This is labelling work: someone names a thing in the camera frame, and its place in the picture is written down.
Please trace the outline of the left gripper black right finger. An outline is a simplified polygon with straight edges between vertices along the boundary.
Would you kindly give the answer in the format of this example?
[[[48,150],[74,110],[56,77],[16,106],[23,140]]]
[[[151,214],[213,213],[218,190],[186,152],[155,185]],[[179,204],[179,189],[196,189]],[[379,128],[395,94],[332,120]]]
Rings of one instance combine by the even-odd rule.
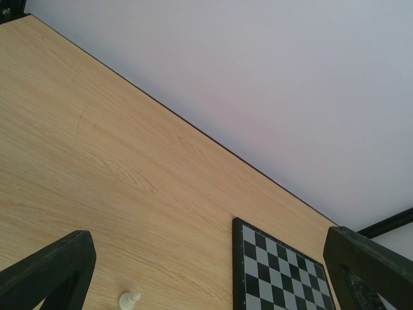
[[[412,309],[412,261],[343,226],[330,227],[323,257],[342,309]]]

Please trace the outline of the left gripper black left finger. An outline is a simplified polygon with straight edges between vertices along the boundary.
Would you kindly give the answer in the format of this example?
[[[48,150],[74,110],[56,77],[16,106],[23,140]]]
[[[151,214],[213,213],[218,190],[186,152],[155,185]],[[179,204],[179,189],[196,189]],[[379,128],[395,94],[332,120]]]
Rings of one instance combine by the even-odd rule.
[[[47,245],[1,271],[1,309],[82,309],[96,257],[90,231]]]

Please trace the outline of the white chess piece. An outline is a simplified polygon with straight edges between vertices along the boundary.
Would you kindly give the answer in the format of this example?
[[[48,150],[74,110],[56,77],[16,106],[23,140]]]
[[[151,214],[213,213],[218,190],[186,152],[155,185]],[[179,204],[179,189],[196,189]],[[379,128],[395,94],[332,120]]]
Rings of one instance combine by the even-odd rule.
[[[120,310],[133,310],[141,299],[141,293],[123,293],[118,300]]]

